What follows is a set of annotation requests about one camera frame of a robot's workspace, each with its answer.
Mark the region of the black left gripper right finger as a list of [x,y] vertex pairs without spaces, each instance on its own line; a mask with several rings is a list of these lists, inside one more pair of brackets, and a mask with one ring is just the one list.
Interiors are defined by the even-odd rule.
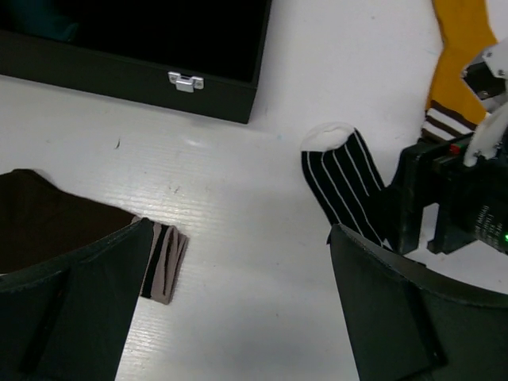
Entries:
[[333,271],[362,380],[505,380],[507,297],[389,252],[343,225]]

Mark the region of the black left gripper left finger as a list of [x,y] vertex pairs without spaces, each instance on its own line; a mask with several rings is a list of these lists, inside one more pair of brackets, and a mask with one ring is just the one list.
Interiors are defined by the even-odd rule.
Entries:
[[113,380],[153,239],[144,218],[1,277],[3,380]]

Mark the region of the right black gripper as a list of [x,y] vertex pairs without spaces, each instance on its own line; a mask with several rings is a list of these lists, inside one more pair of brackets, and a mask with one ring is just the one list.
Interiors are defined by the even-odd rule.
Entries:
[[[507,253],[507,137],[495,146],[495,156],[477,153],[476,164],[463,164],[471,140],[449,145],[443,156],[433,160],[432,171],[439,179],[439,205],[434,238],[427,249],[450,254],[481,241]],[[424,192],[429,185],[429,162],[436,146],[418,143],[404,148],[391,186],[397,194],[396,252],[405,255],[419,245],[425,208]]]

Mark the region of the black white striped ankle sock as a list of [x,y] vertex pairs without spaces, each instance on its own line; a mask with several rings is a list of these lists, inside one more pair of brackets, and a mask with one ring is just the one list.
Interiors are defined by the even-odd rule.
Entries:
[[385,186],[360,132],[339,122],[318,125],[306,134],[300,151],[304,178],[329,223],[393,251],[375,204]]

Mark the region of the teal sock with red heel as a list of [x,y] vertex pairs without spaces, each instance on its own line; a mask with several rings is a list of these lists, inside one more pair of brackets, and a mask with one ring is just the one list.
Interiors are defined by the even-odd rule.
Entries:
[[69,42],[79,22],[59,1],[1,1],[1,28],[49,40]]

